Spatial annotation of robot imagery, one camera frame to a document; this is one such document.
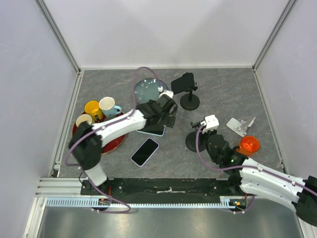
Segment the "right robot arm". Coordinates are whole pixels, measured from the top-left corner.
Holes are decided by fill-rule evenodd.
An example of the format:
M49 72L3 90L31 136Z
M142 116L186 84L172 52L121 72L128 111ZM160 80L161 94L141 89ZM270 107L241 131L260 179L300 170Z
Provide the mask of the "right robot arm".
M230 147L221 134L215 117L211 122L206 119L191 123L195 129L195 152L203 144L211 161L217 167L213 171L227 173L228 192L238 195L241 192L260 196L279 203L293 212L304 222L317 225L317 179L314 176L300 178L278 172L260 164L252 158Z

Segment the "light blue phone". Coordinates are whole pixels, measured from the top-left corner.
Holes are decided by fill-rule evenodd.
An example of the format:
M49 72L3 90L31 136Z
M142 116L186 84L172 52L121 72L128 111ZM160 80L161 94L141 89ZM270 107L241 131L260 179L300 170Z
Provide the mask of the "light blue phone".
M165 132L165 126L164 125L153 125L153 126L139 129L139 130L137 130L137 132L152 135L152 136L162 137L164 135L164 132Z

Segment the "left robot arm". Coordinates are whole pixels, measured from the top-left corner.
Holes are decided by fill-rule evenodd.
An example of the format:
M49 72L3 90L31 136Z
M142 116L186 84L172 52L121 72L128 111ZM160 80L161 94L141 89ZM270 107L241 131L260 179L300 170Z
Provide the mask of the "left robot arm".
M149 126L163 125L173 128L177 109L177 103L164 94L156 101L138 104L119 117L93 125L83 122L68 144L68 154L74 156L89 178L92 190L103 195L107 193L109 184L108 177L100 165L102 148L120 136Z

